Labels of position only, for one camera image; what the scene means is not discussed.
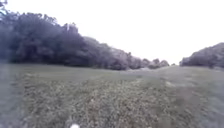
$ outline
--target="ground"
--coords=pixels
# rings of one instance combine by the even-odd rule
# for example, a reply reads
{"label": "ground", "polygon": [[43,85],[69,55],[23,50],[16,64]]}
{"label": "ground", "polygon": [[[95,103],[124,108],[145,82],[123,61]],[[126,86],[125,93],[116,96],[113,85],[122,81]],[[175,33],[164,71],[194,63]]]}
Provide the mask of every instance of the ground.
{"label": "ground", "polygon": [[224,127],[222,71],[0,67],[0,128]]}

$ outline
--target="treeline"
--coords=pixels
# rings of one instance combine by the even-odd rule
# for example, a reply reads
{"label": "treeline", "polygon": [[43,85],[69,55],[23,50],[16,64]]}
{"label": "treeline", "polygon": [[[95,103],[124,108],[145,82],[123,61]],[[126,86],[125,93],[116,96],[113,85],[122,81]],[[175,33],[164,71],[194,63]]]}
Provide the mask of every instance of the treeline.
{"label": "treeline", "polygon": [[113,70],[168,66],[150,62],[79,34],[75,24],[34,13],[0,13],[0,58],[14,63],[46,63]]}
{"label": "treeline", "polygon": [[183,58],[180,65],[224,68],[224,43],[219,43],[212,47],[197,51],[190,57]]}

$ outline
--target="sky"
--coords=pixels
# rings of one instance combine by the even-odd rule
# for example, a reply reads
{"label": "sky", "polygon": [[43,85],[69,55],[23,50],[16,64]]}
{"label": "sky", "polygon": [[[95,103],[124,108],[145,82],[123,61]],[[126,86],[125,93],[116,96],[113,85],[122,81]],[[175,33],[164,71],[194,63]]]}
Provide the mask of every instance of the sky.
{"label": "sky", "polygon": [[224,42],[223,0],[8,0],[7,9],[74,22],[81,35],[149,60],[178,64]]}

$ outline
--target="overcast sky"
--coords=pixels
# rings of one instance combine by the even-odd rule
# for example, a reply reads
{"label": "overcast sky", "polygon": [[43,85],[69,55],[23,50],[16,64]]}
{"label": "overcast sky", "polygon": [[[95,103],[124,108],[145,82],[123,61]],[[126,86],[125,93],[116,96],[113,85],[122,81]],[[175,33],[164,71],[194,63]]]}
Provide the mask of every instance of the overcast sky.
{"label": "overcast sky", "polygon": [[224,42],[223,0],[8,0],[7,8],[46,13],[102,43],[178,63]]}

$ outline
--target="green grass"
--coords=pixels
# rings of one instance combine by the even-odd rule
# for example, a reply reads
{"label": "green grass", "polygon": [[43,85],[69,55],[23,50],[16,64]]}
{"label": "green grass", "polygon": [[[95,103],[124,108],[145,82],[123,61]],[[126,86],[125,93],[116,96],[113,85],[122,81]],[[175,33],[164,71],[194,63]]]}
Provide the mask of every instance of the green grass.
{"label": "green grass", "polygon": [[224,72],[196,67],[109,71],[7,65],[29,128],[224,126]]}

